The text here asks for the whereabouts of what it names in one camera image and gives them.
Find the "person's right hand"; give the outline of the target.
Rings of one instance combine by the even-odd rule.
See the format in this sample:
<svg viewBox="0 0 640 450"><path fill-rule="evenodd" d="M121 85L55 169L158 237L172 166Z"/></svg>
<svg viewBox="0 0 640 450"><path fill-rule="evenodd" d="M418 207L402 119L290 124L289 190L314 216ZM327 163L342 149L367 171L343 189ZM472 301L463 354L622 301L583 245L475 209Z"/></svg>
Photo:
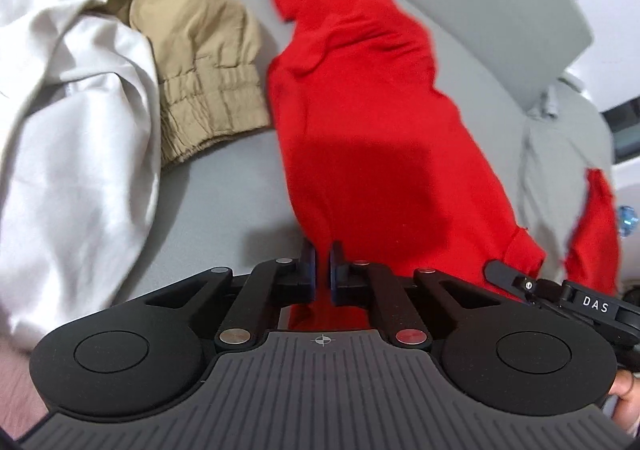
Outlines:
<svg viewBox="0 0 640 450"><path fill-rule="evenodd" d="M628 434L633 434L639 428L640 418L640 385L628 370L616 373L610 394L617 398L612 414L612 420Z"/></svg>

